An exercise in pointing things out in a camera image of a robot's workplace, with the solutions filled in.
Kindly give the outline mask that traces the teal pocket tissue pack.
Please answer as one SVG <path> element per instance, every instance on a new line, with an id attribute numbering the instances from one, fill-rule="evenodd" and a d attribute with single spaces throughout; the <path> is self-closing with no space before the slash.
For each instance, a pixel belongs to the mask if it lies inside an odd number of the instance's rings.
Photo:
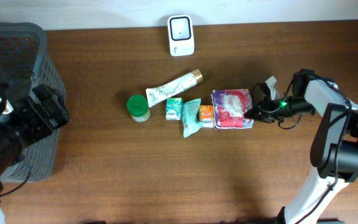
<path id="1" fill-rule="evenodd" d="M 168 98 L 166 104 L 165 118 L 167 120 L 179 121 L 181 120 L 181 111 L 183 107 L 182 98 Z"/>

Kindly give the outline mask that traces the grey plastic mesh basket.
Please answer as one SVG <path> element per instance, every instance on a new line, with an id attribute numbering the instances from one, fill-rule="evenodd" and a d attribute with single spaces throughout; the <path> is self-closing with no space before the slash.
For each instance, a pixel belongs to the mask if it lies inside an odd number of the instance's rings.
<path id="1" fill-rule="evenodd" d="M 65 85 L 47 52 L 47 35 L 38 25 L 22 22 L 0 22 L 0 80 L 20 80 L 22 90 L 32 84 L 46 84 L 63 92 Z M 30 182 L 51 176 L 60 128 L 51 136 L 25 148 L 22 153 L 29 158 L 33 168 Z M 2 182 L 22 182 L 27 168 L 24 162 L 8 167 L 1 175 Z"/>

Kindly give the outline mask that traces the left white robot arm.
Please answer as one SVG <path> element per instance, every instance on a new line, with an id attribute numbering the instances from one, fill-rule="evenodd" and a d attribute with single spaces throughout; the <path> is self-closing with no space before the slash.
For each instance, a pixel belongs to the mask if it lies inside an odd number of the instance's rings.
<path id="1" fill-rule="evenodd" d="M 22 183 L 26 184 L 33 168 L 22 151 L 57 132 L 69 122 L 70 115 L 62 91 L 46 84 L 32 84 L 21 95 L 21 83 L 0 80 L 0 176 L 8 167 L 24 162 L 27 173 Z M 5 196 L 2 190 L 0 179 L 0 199 Z M 1 208 L 0 223 L 4 223 Z"/>

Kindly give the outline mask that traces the white barcode scanner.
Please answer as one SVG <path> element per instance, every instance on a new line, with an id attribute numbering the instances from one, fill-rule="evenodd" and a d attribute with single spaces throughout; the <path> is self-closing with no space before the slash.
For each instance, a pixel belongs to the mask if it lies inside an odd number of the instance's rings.
<path id="1" fill-rule="evenodd" d="M 194 53 L 195 40 L 190 16 L 170 16 L 167 20 L 167 29 L 171 56 L 181 57 Z"/>

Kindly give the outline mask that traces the teal wet wipes pouch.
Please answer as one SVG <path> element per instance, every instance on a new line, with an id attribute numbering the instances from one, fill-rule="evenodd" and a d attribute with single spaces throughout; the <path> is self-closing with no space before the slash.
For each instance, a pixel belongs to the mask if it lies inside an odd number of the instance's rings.
<path id="1" fill-rule="evenodd" d="M 198 132 L 204 122 L 199 122 L 197 119 L 198 112 L 201 106 L 201 98 L 187 101 L 183 104 L 181 112 L 181 120 L 183 123 L 183 137 L 187 138 L 192 134 Z"/>

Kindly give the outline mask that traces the red purple tissue pack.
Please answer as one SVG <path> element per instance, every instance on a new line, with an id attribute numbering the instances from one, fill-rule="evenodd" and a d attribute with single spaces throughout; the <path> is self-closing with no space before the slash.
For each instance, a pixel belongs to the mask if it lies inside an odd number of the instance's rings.
<path id="1" fill-rule="evenodd" d="M 213 90 L 214 127 L 216 129 L 249 129 L 254 120 L 244 115 L 252 108 L 248 89 Z"/>

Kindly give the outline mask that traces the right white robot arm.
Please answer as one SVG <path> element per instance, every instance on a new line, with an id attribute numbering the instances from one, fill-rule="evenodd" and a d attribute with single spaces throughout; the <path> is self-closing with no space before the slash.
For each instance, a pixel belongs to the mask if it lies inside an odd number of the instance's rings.
<path id="1" fill-rule="evenodd" d="M 261 83 L 264 98 L 245 118 L 282 124 L 304 113 L 321 115 L 310 151 L 311 171 L 295 199 L 282 207 L 275 223 L 317 223 L 331 200 L 358 178 L 358 105 L 334 80 L 302 68 L 294 73 L 283 98 L 276 96 L 275 78 Z"/>

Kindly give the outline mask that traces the green lid glass jar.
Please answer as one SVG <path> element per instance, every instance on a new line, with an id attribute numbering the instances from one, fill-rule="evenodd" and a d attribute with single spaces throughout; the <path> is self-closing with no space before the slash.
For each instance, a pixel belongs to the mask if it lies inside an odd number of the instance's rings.
<path id="1" fill-rule="evenodd" d="M 131 118 L 138 123 L 145 122 L 150 117 L 147 99 L 142 95 L 133 95 L 127 101 L 127 110 Z"/>

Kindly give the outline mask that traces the orange pocket tissue pack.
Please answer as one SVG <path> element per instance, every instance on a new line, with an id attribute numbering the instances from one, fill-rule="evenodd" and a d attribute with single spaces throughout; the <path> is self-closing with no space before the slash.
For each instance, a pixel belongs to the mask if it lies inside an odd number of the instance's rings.
<path id="1" fill-rule="evenodd" d="M 204 128 L 214 128 L 214 107 L 212 105 L 201 105 L 198 113 L 199 122 Z"/>

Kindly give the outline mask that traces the white bamboo print tube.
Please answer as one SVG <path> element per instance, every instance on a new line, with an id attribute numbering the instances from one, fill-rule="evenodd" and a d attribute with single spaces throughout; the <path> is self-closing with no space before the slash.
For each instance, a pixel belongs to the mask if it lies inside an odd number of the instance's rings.
<path id="1" fill-rule="evenodd" d="M 146 89 L 149 108 L 167 100 L 179 93 L 182 93 L 203 81 L 203 75 L 199 70 L 193 70 L 162 86 Z"/>

